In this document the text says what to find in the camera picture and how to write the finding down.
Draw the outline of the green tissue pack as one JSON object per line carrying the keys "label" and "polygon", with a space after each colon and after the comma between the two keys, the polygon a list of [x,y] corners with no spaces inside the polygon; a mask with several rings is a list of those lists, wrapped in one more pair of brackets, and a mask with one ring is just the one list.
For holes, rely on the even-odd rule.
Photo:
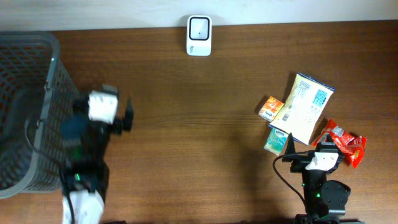
{"label": "green tissue pack", "polygon": [[277,128],[272,128],[264,145],[264,149],[279,156],[286,144],[287,138],[287,133]]}

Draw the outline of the red snack packet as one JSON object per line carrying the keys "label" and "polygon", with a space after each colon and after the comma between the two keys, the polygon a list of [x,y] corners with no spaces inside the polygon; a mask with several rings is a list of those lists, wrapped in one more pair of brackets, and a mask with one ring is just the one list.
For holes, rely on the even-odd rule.
{"label": "red snack packet", "polygon": [[329,119],[321,134],[312,142],[312,145],[316,146],[319,142],[325,142],[327,135],[330,135],[333,142],[345,155],[345,159],[356,169],[365,155],[367,138],[354,136],[338,126],[333,119]]}

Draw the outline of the cream snack bag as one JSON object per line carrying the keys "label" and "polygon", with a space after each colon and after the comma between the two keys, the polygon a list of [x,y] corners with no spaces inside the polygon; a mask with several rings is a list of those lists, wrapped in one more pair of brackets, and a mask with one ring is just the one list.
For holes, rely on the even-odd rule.
{"label": "cream snack bag", "polygon": [[291,134],[302,144],[309,144],[315,123],[334,92],[335,88],[330,85],[296,74],[289,96],[269,126]]}

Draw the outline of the orange tissue pack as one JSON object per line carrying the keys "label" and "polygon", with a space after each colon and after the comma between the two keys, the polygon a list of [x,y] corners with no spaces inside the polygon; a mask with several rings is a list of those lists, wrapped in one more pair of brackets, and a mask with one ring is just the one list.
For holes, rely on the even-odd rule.
{"label": "orange tissue pack", "polygon": [[259,110],[258,115],[263,119],[272,122],[282,109],[283,105],[283,102],[277,100],[273,96],[270,96]]}

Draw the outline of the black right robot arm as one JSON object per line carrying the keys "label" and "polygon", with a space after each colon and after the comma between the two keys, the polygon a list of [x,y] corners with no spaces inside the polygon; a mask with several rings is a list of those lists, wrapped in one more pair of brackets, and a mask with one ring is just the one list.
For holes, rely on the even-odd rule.
{"label": "black right robot arm", "polygon": [[302,200],[305,213],[297,214],[294,223],[360,223],[356,219],[343,219],[345,205],[351,189],[337,180],[328,180],[327,175],[337,170],[344,159],[344,154],[333,142],[330,135],[316,145],[314,150],[296,152],[294,137],[288,135],[287,149],[281,156],[283,162],[290,163],[290,172],[302,175]]}

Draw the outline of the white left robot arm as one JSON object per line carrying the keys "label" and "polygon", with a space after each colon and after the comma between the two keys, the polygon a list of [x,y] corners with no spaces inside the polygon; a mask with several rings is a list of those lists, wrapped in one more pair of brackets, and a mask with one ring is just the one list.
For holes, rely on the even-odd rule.
{"label": "white left robot arm", "polygon": [[63,223],[99,223],[109,185],[104,160],[111,135],[130,131],[134,109],[129,100],[123,118],[113,124],[89,119],[89,98],[74,101],[73,114],[61,125],[62,146],[67,155],[60,163]]}

